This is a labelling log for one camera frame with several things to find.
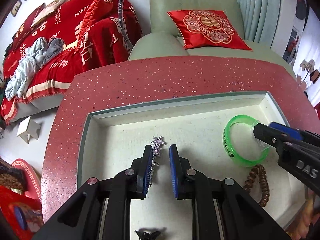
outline red table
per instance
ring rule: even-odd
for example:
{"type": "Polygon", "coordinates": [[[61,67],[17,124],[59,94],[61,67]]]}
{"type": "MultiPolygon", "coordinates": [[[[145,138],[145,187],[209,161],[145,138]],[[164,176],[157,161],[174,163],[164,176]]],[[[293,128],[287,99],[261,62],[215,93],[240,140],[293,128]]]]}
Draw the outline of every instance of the red table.
{"type": "Polygon", "coordinates": [[[44,221],[76,191],[87,114],[141,102],[231,91],[269,91],[294,128],[320,133],[320,121],[297,82],[279,65],[242,58],[162,57],[126,61],[77,75],[48,140],[42,171],[44,221]]]}

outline brown hair tie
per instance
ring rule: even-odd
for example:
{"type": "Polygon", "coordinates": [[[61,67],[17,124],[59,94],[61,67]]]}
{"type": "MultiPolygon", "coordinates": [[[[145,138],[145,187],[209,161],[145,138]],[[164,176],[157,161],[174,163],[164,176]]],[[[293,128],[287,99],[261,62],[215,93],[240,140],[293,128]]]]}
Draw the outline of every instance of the brown hair tie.
{"type": "Polygon", "coordinates": [[[261,164],[258,164],[251,169],[248,179],[245,181],[243,189],[246,192],[250,193],[257,176],[259,176],[259,183],[262,191],[262,197],[258,204],[261,207],[265,207],[267,205],[267,202],[269,201],[270,190],[267,181],[266,170],[261,164]]]}

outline light blue curtain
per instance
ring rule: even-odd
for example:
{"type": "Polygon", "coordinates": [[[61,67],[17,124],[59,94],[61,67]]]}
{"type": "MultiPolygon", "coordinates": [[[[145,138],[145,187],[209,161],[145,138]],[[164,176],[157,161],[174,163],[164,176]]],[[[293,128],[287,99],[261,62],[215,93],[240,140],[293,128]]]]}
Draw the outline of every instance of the light blue curtain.
{"type": "Polygon", "coordinates": [[[244,38],[271,47],[279,18],[280,0],[237,0],[244,38]]]}

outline pillow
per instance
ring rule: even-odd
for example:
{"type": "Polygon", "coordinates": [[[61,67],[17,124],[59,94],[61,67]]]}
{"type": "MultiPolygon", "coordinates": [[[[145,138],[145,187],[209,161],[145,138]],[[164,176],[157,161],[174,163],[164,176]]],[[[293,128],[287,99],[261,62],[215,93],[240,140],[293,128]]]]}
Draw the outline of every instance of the pillow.
{"type": "Polygon", "coordinates": [[[16,36],[13,39],[13,45],[12,49],[15,50],[22,42],[23,40],[28,36],[28,34],[32,31],[31,25],[34,21],[34,19],[38,16],[38,14],[43,10],[45,7],[45,3],[40,5],[38,8],[36,8],[24,21],[24,23],[20,26],[18,29],[16,36]]]}
{"type": "Polygon", "coordinates": [[[50,4],[48,4],[34,19],[31,28],[35,25],[43,22],[45,18],[47,18],[50,14],[54,13],[56,9],[60,7],[64,3],[65,0],[54,0],[50,4]]]}
{"type": "Polygon", "coordinates": [[[168,14],[183,36],[185,49],[219,46],[252,50],[240,38],[223,11],[182,10],[168,14]]]}
{"type": "Polygon", "coordinates": [[[87,30],[96,22],[106,18],[106,16],[112,11],[113,3],[105,2],[104,0],[93,0],[89,6],[84,19],[82,21],[80,34],[78,37],[78,46],[74,54],[79,50],[81,40],[87,30]]]}

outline metal screw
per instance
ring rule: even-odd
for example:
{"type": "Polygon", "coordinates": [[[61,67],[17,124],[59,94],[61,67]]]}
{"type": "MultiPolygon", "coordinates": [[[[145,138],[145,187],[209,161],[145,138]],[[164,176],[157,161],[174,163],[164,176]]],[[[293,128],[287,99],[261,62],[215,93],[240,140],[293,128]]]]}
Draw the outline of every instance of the metal screw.
{"type": "Polygon", "coordinates": [[[134,174],[134,170],[133,169],[127,169],[124,172],[126,175],[133,175],[134,174]]]}
{"type": "Polygon", "coordinates": [[[189,169],[189,170],[187,170],[187,174],[188,174],[189,176],[194,176],[196,173],[197,173],[197,172],[196,172],[194,169],[189,169]]]}
{"type": "Polygon", "coordinates": [[[224,180],[224,183],[228,186],[232,186],[235,183],[235,181],[233,179],[227,178],[224,180]]]}
{"type": "Polygon", "coordinates": [[[89,185],[94,185],[94,184],[96,184],[97,182],[98,182],[98,179],[97,179],[97,178],[90,178],[90,179],[87,180],[87,183],[88,183],[89,185]]]}

